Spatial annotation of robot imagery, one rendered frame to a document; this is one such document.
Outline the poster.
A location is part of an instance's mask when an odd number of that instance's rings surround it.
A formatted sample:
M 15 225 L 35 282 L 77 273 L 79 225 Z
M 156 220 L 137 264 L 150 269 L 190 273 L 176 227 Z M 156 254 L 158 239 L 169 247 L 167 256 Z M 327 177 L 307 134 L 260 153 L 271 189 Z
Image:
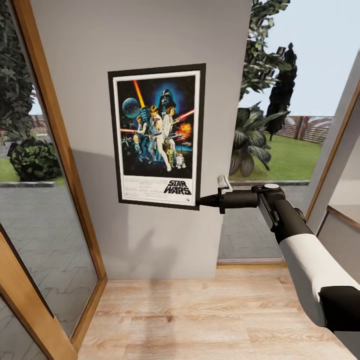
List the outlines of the poster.
M 107 72 L 119 203 L 200 210 L 206 66 Z

